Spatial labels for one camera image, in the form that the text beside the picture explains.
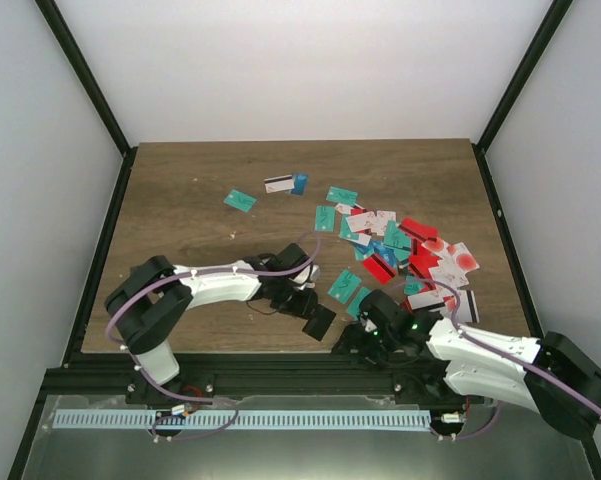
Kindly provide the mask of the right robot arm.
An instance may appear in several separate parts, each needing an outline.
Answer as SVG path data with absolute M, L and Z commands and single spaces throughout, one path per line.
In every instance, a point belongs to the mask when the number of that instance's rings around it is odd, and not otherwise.
M 435 369 L 422 382 L 435 402 L 457 394 L 517 405 L 575 440 L 601 425 L 601 368 L 560 333 L 497 334 L 456 324 L 439 309 L 412 310 L 382 290 L 363 296 L 355 313 L 333 353 L 378 368 L 428 361 Z

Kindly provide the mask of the black striped card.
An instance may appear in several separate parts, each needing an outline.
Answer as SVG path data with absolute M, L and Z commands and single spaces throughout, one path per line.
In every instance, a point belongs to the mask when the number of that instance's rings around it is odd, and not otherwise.
M 335 316 L 334 311 L 323 305 L 318 305 L 305 323 L 302 332 L 316 341 L 322 341 Z

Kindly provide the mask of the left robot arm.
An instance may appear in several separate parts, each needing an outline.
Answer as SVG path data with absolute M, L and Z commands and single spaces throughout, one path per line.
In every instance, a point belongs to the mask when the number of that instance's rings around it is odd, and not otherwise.
M 161 403 L 184 392 L 180 366 L 168 336 L 185 311 L 221 302 L 265 299 L 275 313 L 304 319 L 303 332 L 320 341 L 335 313 L 314 290 L 320 270 L 296 243 L 278 254 L 245 257 L 231 264 L 186 267 L 159 255 L 131 269 L 130 276 L 105 300 L 111 317 L 106 335 L 116 329 L 119 343 L 148 374 L 150 393 Z

